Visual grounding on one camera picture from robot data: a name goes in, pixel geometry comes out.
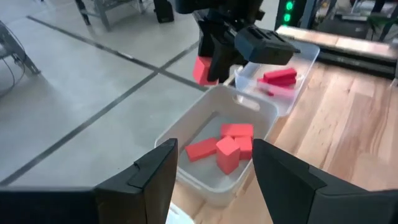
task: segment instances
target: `translucent plastic container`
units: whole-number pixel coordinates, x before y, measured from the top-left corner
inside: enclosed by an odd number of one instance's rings
[[[170,204],[166,224],[195,224],[191,217],[173,203]]]
[[[244,93],[275,103],[279,109],[279,116],[286,116],[292,111],[307,75],[319,54],[319,47],[314,44],[293,40],[290,43],[300,49],[301,52],[294,54],[287,65],[248,63],[244,68],[235,70],[235,87]],[[297,82],[292,89],[257,81],[258,78],[263,77],[265,72],[286,68],[294,68],[297,71]]]
[[[240,103],[239,97],[250,100],[253,107]],[[199,193],[207,202],[227,206],[245,180],[252,161],[240,161],[236,170],[225,175],[217,166],[215,155],[190,162],[185,146],[211,137],[220,138],[223,123],[251,123],[254,125],[254,138],[262,139],[272,129],[277,115],[278,110],[273,103],[218,85],[209,89],[171,125],[156,140],[155,146],[169,138],[177,138],[177,180]]]

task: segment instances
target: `wooden table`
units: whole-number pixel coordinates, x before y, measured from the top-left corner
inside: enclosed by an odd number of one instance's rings
[[[396,53],[388,45],[302,29],[279,33],[324,45]],[[280,118],[267,141],[367,190],[398,188],[398,88],[391,81],[316,63],[294,110]],[[175,184],[172,197],[195,223],[272,223],[253,169],[226,208],[207,204]]]

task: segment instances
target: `concrete floor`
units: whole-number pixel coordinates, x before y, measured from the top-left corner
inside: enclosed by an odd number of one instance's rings
[[[106,32],[95,18],[87,27],[73,1],[1,5],[0,20],[42,73],[28,73],[0,99],[0,185],[96,185],[150,151],[203,94],[192,82],[199,30],[191,15],[158,24],[151,8],[141,15],[123,6],[108,13],[113,30]],[[261,26],[270,29],[273,22]],[[18,79],[21,68],[6,62]],[[11,83],[0,61],[0,90]]]

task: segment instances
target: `black equipment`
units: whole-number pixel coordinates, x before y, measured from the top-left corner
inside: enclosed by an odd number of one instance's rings
[[[398,223],[398,190],[368,192],[261,139],[252,158],[275,224]]]
[[[298,50],[272,30],[254,25],[261,20],[262,0],[176,0],[175,10],[193,13],[200,28],[198,56],[211,57],[207,80],[223,83],[229,68],[247,62],[285,65]]]
[[[93,188],[0,188],[0,223],[165,223],[177,148],[169,139]]]
[[[156,18],[159,23],[173,22],[174,14],[171,3],[167,0],[154,0]]]

